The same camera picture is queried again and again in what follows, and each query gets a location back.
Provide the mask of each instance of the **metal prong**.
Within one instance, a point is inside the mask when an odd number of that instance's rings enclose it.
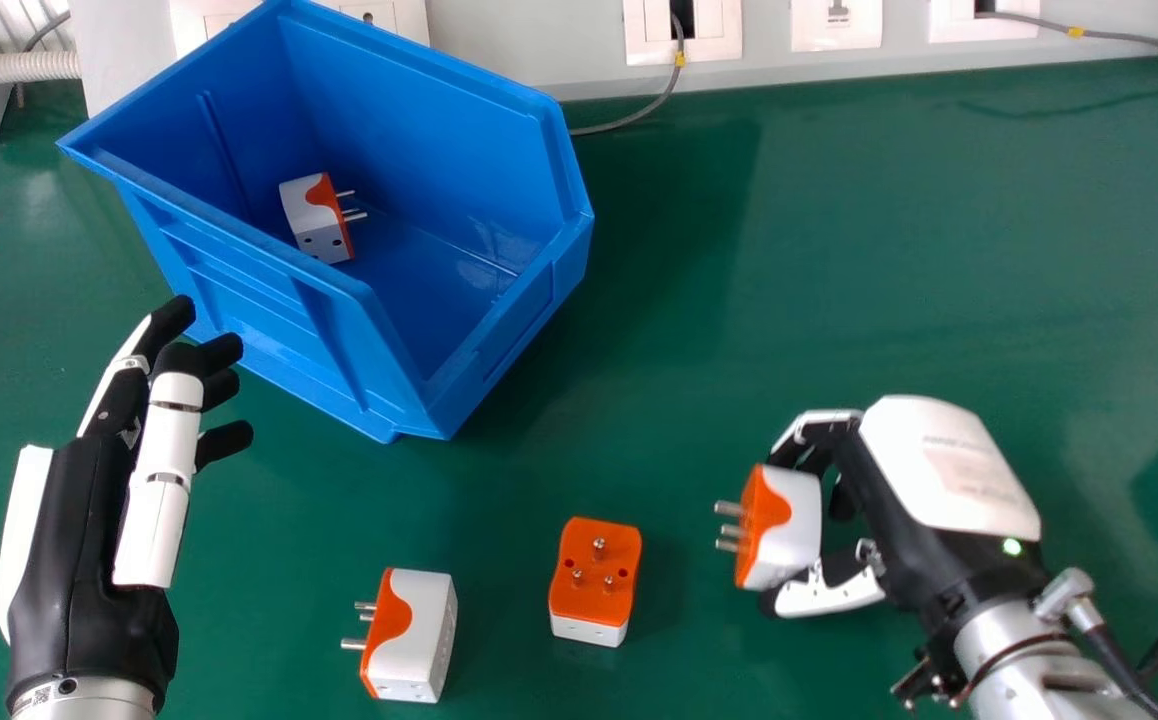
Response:
[[[739,502],[731,502],[730,500],[719,500],[712,505],[712,512],[717,515],[727,515],[730,517],[743,517],[743,506]]]

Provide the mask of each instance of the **green table surface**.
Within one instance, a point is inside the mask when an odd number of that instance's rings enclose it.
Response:
[[[0,135],[0,528],[19,447],[64,442],[168,297],[113,190],[53,146],[81,119],[76,88],[35,86]],[[255,446],[196,483],[164,717],[902,719],[916,619],[768,620],[712,549],[712,501],[794,414],[891,392],[981,413],[1051,568],[1090,571],[1146,648],[1158,59],[686,95],[576,148],[587,279],[454,441],[375,445],[244,374],[215,421]],[[618,651],[548,632],[573,515],[646,541]],[[369,700],[338,651],[386,566],[455,576],[437,707]],[[7,659],[0,639],[0,701]]]

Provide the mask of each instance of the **robotic hand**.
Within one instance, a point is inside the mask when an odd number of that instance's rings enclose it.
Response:
[[[863,515],[871,538],[820,554],[820,484],[840,475],[827,515]],[[931,696],[980,720],[1158,720],[1145,689],[1158,642],[1128,664],[1080,570],[1051,576],[1041,517],[977,416],[928,397],[798,416],[757,465],[743,501],[716,505],[742,524],[735,585],[772,618],[852,610],[882,598],[916,612],[928,641],[891,689],[911,711]],[[1085,635],[1100,662],[1077,651]]]
[[[192,301],[154,310],[122,345],[59,450],[20,453],[0,550],[0,630],[15,720],[151,720],[175,678],[166,596],[192,478],[250,446],[245,421],[199,434],[239,391],[241,340],[175,341]]]

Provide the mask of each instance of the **orange and white plug adapter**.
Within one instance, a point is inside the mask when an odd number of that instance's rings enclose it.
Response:
[[[748,473],[738,504],[719,500],[713,510],[739,520],[721,526],[717,550],[735,553],[735,587],[764,592],[806,570],[820,556],[823,515],[815,475],[772,465]]]
[[[344,651],[360,651],[361,684],[379,700],[437,701],[450,669],[459,603],[445,573],[383,571],[374,602],[356,610],[371,632],[364,641],[345,638]]]
[[[365,210],[343,210],[340,199],[351,190],[336,192],[331,174],[317,172],[286,181],[278,186],[286,222],[305,254],[334,265],[356,257],[347,225],[366,218]]]
[[[572,517],[560,530],[557,570],[548,588],[552,634],[620,647],[633,616],[642,532],[604,520]]]

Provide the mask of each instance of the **storage bin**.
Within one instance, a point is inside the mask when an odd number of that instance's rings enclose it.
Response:
[[[305,0],[269,1],[59,146],[118,188],[189,336],[376,439],[450,438],[574,289],[592,207],[556,102]],[[356,258],[278,184],[331,174]]]

